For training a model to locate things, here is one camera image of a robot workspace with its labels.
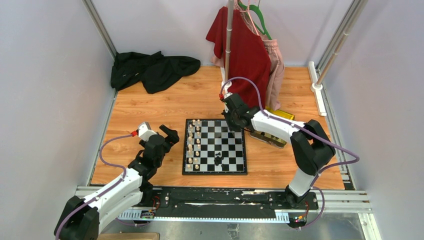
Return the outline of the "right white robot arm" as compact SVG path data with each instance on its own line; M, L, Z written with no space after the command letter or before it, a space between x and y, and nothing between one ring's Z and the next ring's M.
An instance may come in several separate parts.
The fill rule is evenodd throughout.
M225 106L222 115L232 131L265 133L291 145L297 170L285 188L285 201L292 209L301 207L319 170L336 154L321 124L280 118L258 106L250 108L237 93L221 93L219 98Z

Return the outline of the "yellow metal tin box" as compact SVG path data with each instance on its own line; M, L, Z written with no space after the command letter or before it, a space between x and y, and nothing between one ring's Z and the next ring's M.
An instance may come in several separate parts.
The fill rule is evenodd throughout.
M273 115L280 119L287 119L290 123L295 121L295 115L281 109L273 110L270 107L267 107L264 111L265 114L259 110L250 120L252 126L250 136L282 149L290 142L290 137L296 129L290 126L290 124L272 119L267 117L267 115Z

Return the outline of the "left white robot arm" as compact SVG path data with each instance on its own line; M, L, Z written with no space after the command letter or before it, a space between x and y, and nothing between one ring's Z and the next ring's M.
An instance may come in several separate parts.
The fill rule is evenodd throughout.
M162 166L165 155L180 140L178 132L161 125L165 136L153 131L148 122L123 138L138 137L142 150L127 167L115 164L122 173L104 187L84 197L74 195L65 204L54 229L57 240L96 240L103 229L121 213L153 201L149 180Z

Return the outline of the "black white chess board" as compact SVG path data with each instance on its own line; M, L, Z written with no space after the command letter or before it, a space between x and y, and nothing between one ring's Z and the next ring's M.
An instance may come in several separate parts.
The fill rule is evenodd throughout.
M182 174L189 176L205 175L241 175L248 174L245 132L231 131L225 119L198 119L200 127L200 169L186 171L186 141L189 120L185 120L184 150ZM215 166L216 152L223 152L225 158L219 166Z

